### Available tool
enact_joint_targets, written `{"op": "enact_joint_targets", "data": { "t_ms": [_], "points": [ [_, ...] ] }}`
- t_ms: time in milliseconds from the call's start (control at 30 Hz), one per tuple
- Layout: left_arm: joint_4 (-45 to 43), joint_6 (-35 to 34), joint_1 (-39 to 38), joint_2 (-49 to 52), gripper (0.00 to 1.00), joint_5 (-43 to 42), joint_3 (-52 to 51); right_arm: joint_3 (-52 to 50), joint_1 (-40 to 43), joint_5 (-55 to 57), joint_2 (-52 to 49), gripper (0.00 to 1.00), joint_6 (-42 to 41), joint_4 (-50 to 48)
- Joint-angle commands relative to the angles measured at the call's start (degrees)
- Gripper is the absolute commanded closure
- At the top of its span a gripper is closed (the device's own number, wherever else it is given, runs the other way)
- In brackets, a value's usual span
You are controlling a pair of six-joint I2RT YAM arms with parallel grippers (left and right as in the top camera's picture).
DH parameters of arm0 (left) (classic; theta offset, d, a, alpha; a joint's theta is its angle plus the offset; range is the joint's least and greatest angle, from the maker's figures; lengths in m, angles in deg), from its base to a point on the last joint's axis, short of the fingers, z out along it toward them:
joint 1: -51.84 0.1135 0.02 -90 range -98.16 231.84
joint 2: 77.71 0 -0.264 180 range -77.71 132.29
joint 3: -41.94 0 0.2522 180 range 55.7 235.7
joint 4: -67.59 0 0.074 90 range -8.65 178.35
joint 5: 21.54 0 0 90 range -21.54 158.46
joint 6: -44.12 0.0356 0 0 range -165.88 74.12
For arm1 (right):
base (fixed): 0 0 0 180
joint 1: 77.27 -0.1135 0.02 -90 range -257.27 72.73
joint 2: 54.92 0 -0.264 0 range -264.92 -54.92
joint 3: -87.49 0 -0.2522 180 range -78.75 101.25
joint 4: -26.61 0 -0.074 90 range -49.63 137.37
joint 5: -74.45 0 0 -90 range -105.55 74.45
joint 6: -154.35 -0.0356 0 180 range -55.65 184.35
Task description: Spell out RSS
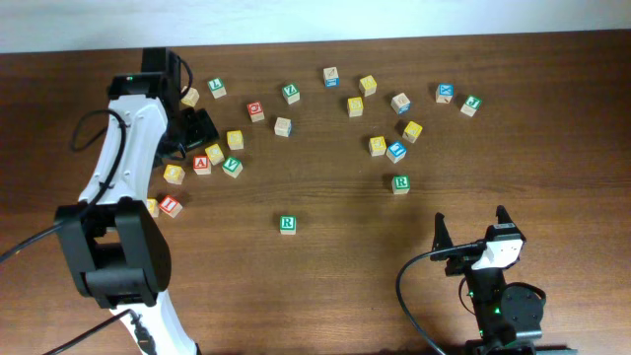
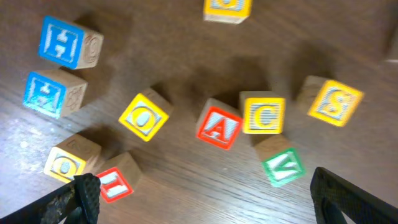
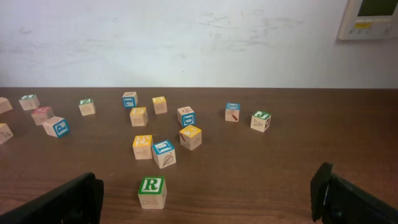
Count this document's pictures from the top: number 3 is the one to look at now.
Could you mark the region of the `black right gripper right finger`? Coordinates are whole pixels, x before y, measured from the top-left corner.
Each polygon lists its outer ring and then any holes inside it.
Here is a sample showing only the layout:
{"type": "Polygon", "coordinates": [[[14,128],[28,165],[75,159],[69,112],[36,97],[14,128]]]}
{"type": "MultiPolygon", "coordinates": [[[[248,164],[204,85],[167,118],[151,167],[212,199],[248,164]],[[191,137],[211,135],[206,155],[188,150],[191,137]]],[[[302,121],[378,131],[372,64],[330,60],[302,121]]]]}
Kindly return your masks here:
{"type": "Polygon", "coordinates": [[[324,162],[310,182],[312,220],[330,224],[397,224],[397,210],[346,179],[324,162]]]}

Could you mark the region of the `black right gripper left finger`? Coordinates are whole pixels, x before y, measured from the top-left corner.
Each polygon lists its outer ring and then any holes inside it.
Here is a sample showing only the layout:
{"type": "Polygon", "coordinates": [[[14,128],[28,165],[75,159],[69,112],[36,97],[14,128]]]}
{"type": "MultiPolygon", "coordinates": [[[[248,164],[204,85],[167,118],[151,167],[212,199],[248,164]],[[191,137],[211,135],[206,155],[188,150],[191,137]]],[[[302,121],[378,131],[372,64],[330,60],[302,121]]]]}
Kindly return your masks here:
{"type": "Polygon", "coordinates": [[[1,215],[1,223],[99,223],[104,182],[92,172],[1,215]]]}

